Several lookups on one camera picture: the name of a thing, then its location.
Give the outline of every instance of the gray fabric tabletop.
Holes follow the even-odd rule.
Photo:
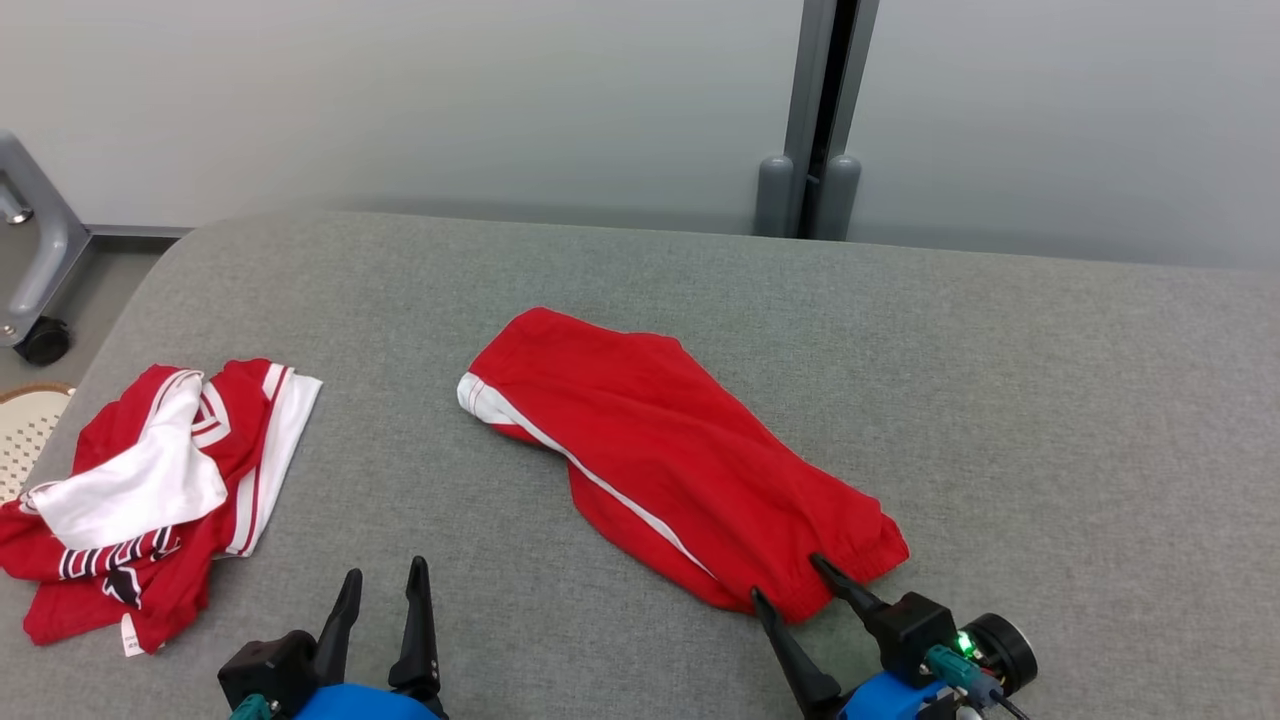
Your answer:
[[[383,687],[410,559],[431,566],[445,710],[795,719],[758,623],[611,546],[564,460],[454,386],[535,305],[671,334],[808,461],[878,497],[911,559],[873,585],[995,611],[1048,717],[1280,717],[1280,279],[750,237],[371,214],[276,215],[168,252],[32,482],[147,365],[265,356],[325,387],[253,557],[155,657],[118,629],[47,648],[0,578],[3,715],[225,717],[242,643],[319,632],[365,573],[348,680]],[[847,607],[799,628],[846,687],[878,667]]]

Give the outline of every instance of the black cable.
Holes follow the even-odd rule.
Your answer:
[[[1007,697],[1000,694],[1000,691],[991,691],[991,700],[1000,703],[1001,707],[1009,711],[1010,715],[1018,717],[1018,720],[1032,720],[1025,712],[1023,712],[1016,705],[1014,705]]]

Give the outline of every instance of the caster wheel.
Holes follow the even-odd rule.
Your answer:
[[[72,333],[67,323],[41,315],[22,342],[13,346],[23,360],[44,368],[58,361],[72,347]]]

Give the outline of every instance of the white wall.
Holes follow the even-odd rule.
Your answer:
[[[748,232],[801,0],[5,0],[0,127],[87,224],[326,204]]]
[[[1280,3],[882,0],[850,238],[1280,268]]]

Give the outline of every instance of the clothing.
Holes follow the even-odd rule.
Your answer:
[[[81,432],[69,479],[0,506],[0,566],[41,583],[23,623],[36,644],[128,612],[155,652],[207,605],[215,556],[256,547],[320,382],[261,359],[228,363],[193,397],[192,380],[150,368]]]
[[[813,552],[859,582],[908,557],[879,502],[787,450],[673,338],[538,307],[457,396],[499,433],[564,455],[588,521],[717,607],[753,612],[759,587],[803,621],[831,600]]]

